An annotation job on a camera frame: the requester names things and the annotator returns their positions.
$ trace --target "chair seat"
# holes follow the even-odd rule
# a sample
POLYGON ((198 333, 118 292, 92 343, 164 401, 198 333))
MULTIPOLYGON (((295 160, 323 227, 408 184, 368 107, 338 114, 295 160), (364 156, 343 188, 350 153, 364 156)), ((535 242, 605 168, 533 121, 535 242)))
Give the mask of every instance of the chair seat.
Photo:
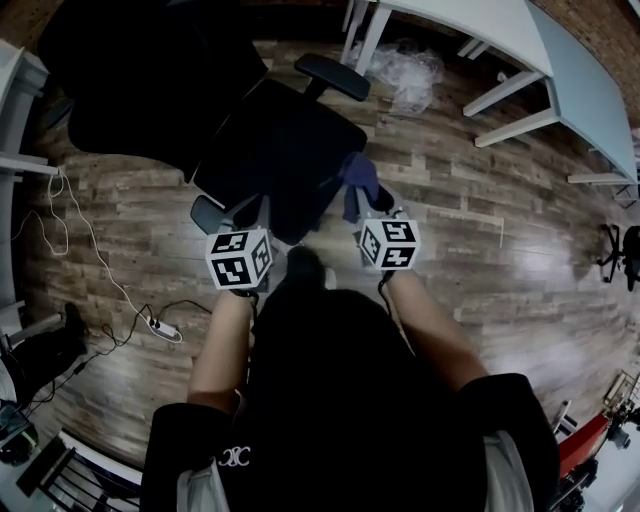
POLYGON ((315 227, 342 184, 342 163, 366 142, 333 110, 264 80, 208 145, 194 183, 224 211, 268 194, 273 234, 293 245, 315 227))

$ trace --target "black shoe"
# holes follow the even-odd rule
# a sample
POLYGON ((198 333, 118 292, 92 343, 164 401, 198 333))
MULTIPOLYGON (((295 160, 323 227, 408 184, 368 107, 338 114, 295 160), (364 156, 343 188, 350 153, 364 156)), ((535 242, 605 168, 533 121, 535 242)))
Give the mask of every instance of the black shoe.
POLYGON ((307 247, 297 246, 287 255, 287 282, 313 288, 324 288, 324 265, 318 255, 307 247))
POLYGON ((85 324, 84 320, 82 320, 80 311, 78 311, 78 308, 75 304, 67 302, 64 305, 64 311, 67 315, 67 319, 64 324, 65 330, 73 341, 77 341, 82 345, 81 353, 86 354, 87 347, 84 345, 84 338, 89 332, 89 330, 87 329, 87 324, 85 324))

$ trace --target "wooden floor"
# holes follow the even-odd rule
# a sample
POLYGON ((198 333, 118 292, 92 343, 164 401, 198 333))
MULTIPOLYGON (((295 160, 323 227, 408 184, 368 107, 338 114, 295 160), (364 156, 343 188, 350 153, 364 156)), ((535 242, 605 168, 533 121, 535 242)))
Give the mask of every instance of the wooden floor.
MULTIPOLYGON (((299 55, 310 49, 332 57, 339 52, 301 43, 261 42, 259 49, 272 76, 297 88, 306 83, 293 70, 299 55)), ((637 294, 626 291, 620 275, 604 284, 594 264, 608 249, 598 226, 615 222, 624 229, 632 220, 610 189, 566 183, 568 174, 602 170, 604 164, 562 127, 475 148, 475 136, 544 107, 544 95, 525 91, 466 119, 462 106, 484 92, 491 77, 478 79, 470 61, 447 57, 445 64, 445 81, 419 117, 390 114, 392 92, 378 83, 362 104, 337 93, 323 101, 368 133, 367 154, 380 178, 407 199, 420 223, 423 251, 416 270, 468 330, 487 366, 526 374, 549 416, 562 400, 573 400, 572 413, 583 421, 600 409, 638 339, 637 294)), ((47 104, 54 100, 54 93, 45 98, 47 104)), ((142 158, 81 153, 70 145, 66 125, 35 133, 32 151, 65 166, 101 254, 137 307, 149 303, 157 312, 180 299, 213 306, 204 235, 189 218, 198 190, 184 183, 180 171, 142 158)), ((25 180, 25 199, 16 201, 14 216, 22 218, 29 208, 41 212, 60 247, 63 232, 48 212, 46 189, 45 179, 25 180)), ((109 323, 122 337, 132 311, 98 262, 68 192, 54 202, 69 226, 69 255, 50 255, 35 220, 15 243, 30 313, 38 317, 76 302, 91 327, 91 350, 106 349, 111 342, 101 325, 109 323)), ((340 286, 379 300, 378 276, 361 268, 341 213, 338 198, 306 243, 335 269, 340 286)), ((207 325, 207 315, 189 306, 166 319, 182 331, 181 345, 139 325, 126 346, 97 358, 34 413, 41 433, 64 426, 141 465, 153 412, 184 399, 207 325)))

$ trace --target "chair backrest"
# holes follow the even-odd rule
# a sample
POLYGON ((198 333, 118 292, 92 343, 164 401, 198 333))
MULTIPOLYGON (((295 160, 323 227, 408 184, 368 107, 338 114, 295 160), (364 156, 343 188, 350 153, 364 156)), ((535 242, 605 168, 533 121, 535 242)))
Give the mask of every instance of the chair backrest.
POLYGON ((66 0, 38 52, 76 100, 77 147, 161 160, 187 180, 267 71, 231 0, 66 0))
POLYGON ((631 260, 640 260, 640 226, 631 226, 624 234, 622 252, 631 260))

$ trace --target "white cable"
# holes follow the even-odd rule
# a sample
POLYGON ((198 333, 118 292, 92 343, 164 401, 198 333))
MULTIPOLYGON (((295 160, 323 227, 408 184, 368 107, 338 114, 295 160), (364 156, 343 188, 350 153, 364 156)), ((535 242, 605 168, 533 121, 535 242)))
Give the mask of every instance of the white cable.
POLYGON ((33 213, 36 215, 36 217, 38 217, 38 220, 40 221, 40 225, 42 226, 42 236, 44 238, 44 241, 47 242, 47 245, 49 246, 49 248, 51 249, 51 253, 54 256, 65 256, 68 252, 69 252, 69 231, 67 229, 67 225, 65 224, 65 222, 58 217, 55 212, 53 211, 53 198, 54 197, 58 197, 62 191, 64 190, 64 180, 67 180, 67 186, 69 187, 69 194, 71 195, 71 199, 73 200, 73 202, 76 205, 76 208, 78 209, 78 215, 80 215, 80 218, 84 221, 84 223, 89 226, 89 231, 91 232, 91 239, 93 240, 93 246, 96 249, 96 254, 98 256, 98 259, 100 260, 100 263, 102 263, 102 265, 104 266, 104 268, 107 269, 107 274, 109 274, 109 279, 111 280, 111 282, 114 284, 114 286, 116 288, 118 288, 118 290, 120 290, 124 296, 127 299, 127 302, 129 302, 129 305, 131 306, 131 309, 133 309, 136 312, 136 315, 139 316, 140 318, 142 318, 142 321, 145 323, 145 325, 149 328, 149 330, 152 332, 152 334, 154 336, 157 336, 158 338, 161 338, 163 340, 166 340, 170 343, 173 343, 175 345, 182 343, 182 333, 180 333, 180 331, 178 331, 176 329, 176 332, 178 333, 178 335, 180 336, 180 338, 178 340, 173 340, 171 338, 167 338, 166 336, 163 336, 162 334, 158 334, 156 331, 153 330, 153 328, 149 325, 149 322, 147 322, 147 319, 144 317, 144 315, 140 312, 140 310, 138 310, 138 308, 136 308, 133 305, 133 302, 131 302, 131 299, 129 298, 129 295, 127 294, 127 292, 124 290, 124 288, 122 286, 120 286, 118 283, 116 283, 115 279, 113 279, 113 275, 111 275, 111 269, 109 268, 109 265, 107 265, 107 263, 102 259, 102 256, 100 256, 100 251, 98 250, 98 242, 96 240, 96 235, 93 231, 93 226, 91 225, 91 223, 84 218, 84 215, 82 215, 82 211, 80 210, 80 205, 78 204, 78 201, 76 201, 75 196, 73 195, 73 192, 71 190, 71 183, 69 183, 69 178, 67 177, 67 175, 64 173, 64 171, 62 169, 60 169, 58 167, 58 172, 59 174, 57 175, 57 177, 60 178, 61 180, 61 186, 60 186, 60 190, 58 190, 58 192, 56 192, 55 194, 51 193, 51 183, 53 182, 53 178, 54 176, 50 176, 49 177, 49 186, 47 188, 47 196, 49 197, 49 206, 51 207, 51 213, 53 214, 53 216, 58 219, 58 221, 60 221, 62 223, 62 225, 64 226, 64 233, 65 233, 65 239, 66 239, 66 249, 64 252, 56 252, 53 249, 53 246, 51 245, 51 243, 49 243, 49 240, 47 240, 47 236, 45 235, 44 232, 44 223, 42 222, 42 218, 40 217, 40 215, 38 214, 38 212, 36 212, 35 210, 30 210, 29 213, 27 214, 27 216, 24 218, 24 220, 22 221, 22 224, 20 225, 20 230, 18 231, 18 234, 15 235, 11 240, 15 240, 16 238, 18 238, 20 236, 20 233, 22 233, 22 229, 24 228, 24 224, 27 221, 27 219, 29 218, 29 216, 33 213))

